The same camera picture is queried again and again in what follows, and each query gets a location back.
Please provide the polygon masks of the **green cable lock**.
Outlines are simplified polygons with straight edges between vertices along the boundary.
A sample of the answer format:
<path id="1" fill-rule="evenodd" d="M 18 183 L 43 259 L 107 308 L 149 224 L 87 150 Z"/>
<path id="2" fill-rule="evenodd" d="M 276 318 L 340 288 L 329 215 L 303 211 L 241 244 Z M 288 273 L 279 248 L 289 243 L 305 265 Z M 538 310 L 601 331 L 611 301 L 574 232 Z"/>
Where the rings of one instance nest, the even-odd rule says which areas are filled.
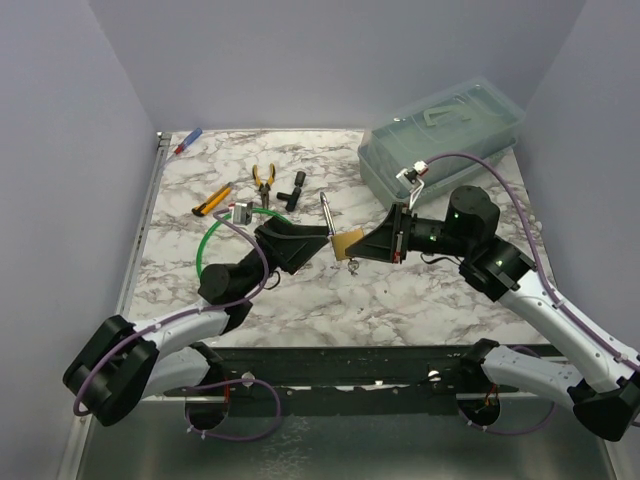
<path id="1" fill-rule="evenodd" d="M 280 217 L 280 214 L 270 210 L 270 209 L 265 209 L 265 208 L 257 208 L 256 212 L 258 214 L 261 215 L 266 215 L 268 217 Z M 213 237 L 214 233 L 223 225 L 223 223 L 225 221 L 228 221 L 232 218 L 232 213 L 233 213 L 233 209 L 230 209 L 228 211 L 226 211 L 222 216 L 221 216 L 221 220 L 217 220 L 204 234 L 204 236 L 202 237 L 198 248 L 196 250 L 196 257 L 195 257 L 195 268 L 196 268 L 196 274 L 197 277 L 200 278 L 202 271 L 204 269 L 204 265 L 203 265 L 203 259 L 204 259 L 204 252 L 206 249 L 206 246 L 209 242 L 209 240 Z"/>

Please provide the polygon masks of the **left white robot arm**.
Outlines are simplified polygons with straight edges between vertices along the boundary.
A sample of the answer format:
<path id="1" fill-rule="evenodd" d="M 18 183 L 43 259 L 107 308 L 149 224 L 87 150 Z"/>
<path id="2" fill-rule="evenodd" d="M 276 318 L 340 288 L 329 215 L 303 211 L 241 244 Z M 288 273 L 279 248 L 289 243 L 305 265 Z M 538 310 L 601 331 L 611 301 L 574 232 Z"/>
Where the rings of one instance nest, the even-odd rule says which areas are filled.
<path id="1" fill-rule="evenodd" d="M 76 416 L 111 426 L 145 397 L 180 387 L 209 395 L 220 387 L 222 372 L 202 340 L 239 327 L 269 277 L 295 274 L 328 244 L 329 230 L 274 217 L 247 239 L 252 249 L 240 261 L 202 269 L 198 302 L 152 319 L 113 315 L 100 324 L 63 375 Z"/>

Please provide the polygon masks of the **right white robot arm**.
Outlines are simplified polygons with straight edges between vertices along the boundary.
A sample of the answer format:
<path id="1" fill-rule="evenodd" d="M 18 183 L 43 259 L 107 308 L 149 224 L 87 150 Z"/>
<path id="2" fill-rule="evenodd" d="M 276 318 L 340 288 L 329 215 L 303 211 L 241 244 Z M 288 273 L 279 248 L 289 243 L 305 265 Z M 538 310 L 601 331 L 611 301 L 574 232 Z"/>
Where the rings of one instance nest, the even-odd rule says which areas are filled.
<path id="1" fill-rule="evenodd" d="M 410 251 L 460 258 L 467 284 L 524 319 L 567 360 L 550 362 L 482 339 L 460 361 L 462 384 L 474 392 L 496 384 L 536 394 L 571 410 L 596 436 L 620 440 L 639 415 L 638 352 L 548 292 L 541 267 L 497 235 L 499 219 L 482 188 L 462 186 L 451 193 L 444 220 L 422 219 L 396 203 L 346 253 L 394 264 Z"/>

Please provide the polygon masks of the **silver padlock keys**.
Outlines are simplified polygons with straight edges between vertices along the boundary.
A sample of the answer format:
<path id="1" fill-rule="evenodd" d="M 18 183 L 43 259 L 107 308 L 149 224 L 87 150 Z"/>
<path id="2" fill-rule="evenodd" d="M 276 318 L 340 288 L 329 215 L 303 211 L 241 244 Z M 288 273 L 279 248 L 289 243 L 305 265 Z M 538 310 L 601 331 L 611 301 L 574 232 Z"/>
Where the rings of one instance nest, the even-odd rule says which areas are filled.
<path id="1" fill-rule="evenodd" d="M 355 258 L 350 258 L 347 261 L 347 270 L 348 272 L 352 275 L 352 276 L 357 276 L 358 275 L 358 269 L 359 269 L 359 261 Z"/>

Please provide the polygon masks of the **brass padlock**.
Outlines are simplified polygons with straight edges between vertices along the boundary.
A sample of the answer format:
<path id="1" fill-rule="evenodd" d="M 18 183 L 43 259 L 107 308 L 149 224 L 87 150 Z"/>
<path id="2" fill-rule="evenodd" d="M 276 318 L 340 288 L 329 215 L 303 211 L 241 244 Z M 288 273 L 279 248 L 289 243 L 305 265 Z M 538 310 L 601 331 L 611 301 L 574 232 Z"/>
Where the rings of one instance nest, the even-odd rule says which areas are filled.
<path id="1" fill-rule="evenodd" d="M 361 240 L 364 237 L 364 231 L 362 228 L 356 228 L 347 232 L 338 233 L 325 193 L 321 192 L 319 198 L 335 259 L 337 261 L 349 260 L 350 257 L 346 252 L 347 248 Z"/>

